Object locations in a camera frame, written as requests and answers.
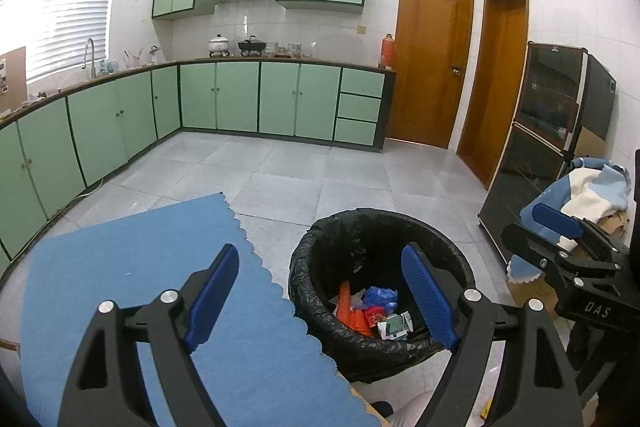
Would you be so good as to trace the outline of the green white milk carton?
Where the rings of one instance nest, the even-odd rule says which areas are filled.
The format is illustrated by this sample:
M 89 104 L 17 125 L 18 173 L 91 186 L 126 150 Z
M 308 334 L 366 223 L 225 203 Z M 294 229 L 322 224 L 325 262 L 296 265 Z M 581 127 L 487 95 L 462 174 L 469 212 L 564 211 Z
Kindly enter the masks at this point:
M 378 333 L 383 340 L 403 340 L 413 331 L 413 321 L 408 311 L 392 313 L 378 322 Z

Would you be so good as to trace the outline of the orange foam net sleeve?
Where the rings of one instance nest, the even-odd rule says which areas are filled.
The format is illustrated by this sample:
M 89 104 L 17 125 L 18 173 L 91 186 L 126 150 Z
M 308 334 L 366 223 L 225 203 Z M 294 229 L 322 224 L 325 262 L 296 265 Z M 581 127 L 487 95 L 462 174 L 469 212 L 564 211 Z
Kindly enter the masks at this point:
M 366 314 L 362 310 L 352 307 L 352 294 L 349 281 L 341 283 L 337 295 L 337 306 L 334 313 L 338 321 L 349 327 L 352 331 L 366 337 L 373 337 L 371 326 Z

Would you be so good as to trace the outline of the red paper bowl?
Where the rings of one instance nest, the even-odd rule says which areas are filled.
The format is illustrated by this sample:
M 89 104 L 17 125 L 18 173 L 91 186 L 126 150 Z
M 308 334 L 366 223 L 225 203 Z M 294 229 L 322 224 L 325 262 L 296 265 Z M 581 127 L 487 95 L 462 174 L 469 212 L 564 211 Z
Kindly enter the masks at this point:
M 364 318 L 367 321 L 369 329 L 373 329 L 378 323 L 384 322 L 387 317 L 386 310 L 380 306 L 372 306 L 363 310 Z

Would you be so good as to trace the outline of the black-lined trash bin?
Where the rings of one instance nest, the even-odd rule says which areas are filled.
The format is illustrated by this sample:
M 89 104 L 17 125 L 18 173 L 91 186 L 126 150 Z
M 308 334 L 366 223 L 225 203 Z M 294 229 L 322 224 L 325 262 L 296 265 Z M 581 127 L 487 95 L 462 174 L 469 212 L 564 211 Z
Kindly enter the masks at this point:
M 314 222 L 293 251 L 288 298 L 322 352 L 351 383 L 371 384 L 418 365 L 444 347 L 432 338 L 401 272 L 401 251 L 420 246 L 431 264 L 449 271 L 459 284 L 473 286 L 471 265 L 441 231 L 402 213 L 358 208 Z M 383 340 L 351 329 L 334 315 L 342 283 L 356 294 L 371 287 L 398 294 L 398 312 L 407 311 L 414 331 L 406 339 Z

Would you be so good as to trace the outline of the green lower kitchen cabinets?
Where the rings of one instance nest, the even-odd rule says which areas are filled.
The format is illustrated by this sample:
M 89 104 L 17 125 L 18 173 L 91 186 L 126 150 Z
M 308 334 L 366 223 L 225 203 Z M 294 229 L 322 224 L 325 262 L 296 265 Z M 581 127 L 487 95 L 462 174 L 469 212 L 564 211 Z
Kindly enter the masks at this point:
M 1 121 L 1 263 L 181 130 L 381 150 L 395 79 L 318 60 L 211 58 L 109 75 L 17 110 Z

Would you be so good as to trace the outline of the kitchen faucet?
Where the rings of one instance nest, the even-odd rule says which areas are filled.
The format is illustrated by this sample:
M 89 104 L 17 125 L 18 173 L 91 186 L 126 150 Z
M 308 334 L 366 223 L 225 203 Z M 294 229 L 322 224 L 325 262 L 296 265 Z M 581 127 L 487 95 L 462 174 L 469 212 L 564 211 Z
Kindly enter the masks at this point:
M 90 79 L 96 79 L 96 46 L 93 38 L 88 38 L 85 46 L 84 56 L 82 57 L 82 70 L 86 70 Z

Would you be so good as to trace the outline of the blue white cloth pile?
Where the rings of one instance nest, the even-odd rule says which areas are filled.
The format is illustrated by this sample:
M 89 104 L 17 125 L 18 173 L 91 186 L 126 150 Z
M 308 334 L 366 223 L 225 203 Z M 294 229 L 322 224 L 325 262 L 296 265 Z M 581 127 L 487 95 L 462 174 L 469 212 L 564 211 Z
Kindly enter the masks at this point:
M 569 173 L 549 185 L 520 211 L 520 222 L 529 231 L 572 251 L 577 243 L 537 223 L 533 218 L 534 207 L 544 204 L 563 215 L 585 218 L 598 225 L 627 210 L 630 190 L 630 174 L 623 166 L 602 158 L 578 157 L 570 163 Z

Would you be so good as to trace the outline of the wooden door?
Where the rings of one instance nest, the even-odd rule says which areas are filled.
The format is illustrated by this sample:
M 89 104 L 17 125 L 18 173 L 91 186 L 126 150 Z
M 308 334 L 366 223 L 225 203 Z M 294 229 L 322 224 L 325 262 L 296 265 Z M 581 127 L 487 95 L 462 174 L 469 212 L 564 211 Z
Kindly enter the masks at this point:
M 499 166 L 520 94 L 529 0 L 484 0 L 480 47 L 458 156 L 484 186 Z
M 469 60 L 474 0 L 399 0 L 391 138 L 449 145 Z

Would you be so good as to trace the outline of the black glass cabinet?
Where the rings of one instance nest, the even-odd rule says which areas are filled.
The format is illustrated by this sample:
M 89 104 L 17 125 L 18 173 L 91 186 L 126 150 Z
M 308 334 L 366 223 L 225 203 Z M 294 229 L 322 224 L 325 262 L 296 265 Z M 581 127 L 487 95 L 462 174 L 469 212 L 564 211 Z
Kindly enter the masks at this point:
M 576 156 L 602 158 L 616 80 L 585 48 L 529 41 L 518 103 L 478 221 L 502 263 L 500 235 L 520 211 L 570 169 Z

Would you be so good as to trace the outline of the blue table mat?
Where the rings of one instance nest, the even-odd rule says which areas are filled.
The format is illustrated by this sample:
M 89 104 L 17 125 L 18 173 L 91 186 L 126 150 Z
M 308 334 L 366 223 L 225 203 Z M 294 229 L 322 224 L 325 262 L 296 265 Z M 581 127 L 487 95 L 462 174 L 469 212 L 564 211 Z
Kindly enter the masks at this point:
M 213 195 L 30 253 L 22 378 L 43 426 L 374 426 Z

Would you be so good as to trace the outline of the red thermos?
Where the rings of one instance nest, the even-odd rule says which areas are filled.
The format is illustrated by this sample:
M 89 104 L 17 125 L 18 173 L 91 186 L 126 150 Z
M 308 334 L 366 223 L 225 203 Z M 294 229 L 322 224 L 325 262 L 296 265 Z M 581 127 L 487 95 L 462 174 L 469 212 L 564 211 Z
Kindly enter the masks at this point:
M 386 34 L 381 43 L 379 68 L 387 68 L 393 65 L 395 40 L 392 34 Z

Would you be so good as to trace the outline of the cardboard box with dispenser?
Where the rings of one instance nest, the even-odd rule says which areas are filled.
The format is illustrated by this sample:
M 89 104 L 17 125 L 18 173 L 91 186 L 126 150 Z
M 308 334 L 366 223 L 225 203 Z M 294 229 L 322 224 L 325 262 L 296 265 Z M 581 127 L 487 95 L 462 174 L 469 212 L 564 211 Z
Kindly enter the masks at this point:
M 1 114 L 14 112 L 27 100 L 26 48 L 1 55 Z

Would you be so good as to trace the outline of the black wok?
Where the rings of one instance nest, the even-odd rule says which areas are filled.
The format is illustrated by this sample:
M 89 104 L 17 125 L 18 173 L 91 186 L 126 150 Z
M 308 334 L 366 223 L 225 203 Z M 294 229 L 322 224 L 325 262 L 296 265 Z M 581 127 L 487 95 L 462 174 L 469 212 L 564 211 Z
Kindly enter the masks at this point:
M 244 57 L 262 56 L 262 52 L 265 51 L 266 47 L 267 43 L 257 39 L 254 35 L 238 42 L 238 48 Z

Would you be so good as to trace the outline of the white cooking pot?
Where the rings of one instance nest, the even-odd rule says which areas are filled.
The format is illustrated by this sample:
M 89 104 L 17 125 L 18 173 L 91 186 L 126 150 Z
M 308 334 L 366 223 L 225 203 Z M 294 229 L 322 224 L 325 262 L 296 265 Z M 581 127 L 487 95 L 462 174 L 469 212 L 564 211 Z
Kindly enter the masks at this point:
M 208 55 L 210 58 L 227 57 L 230 55 L 229 39 L 221 34 L 208 40 Z

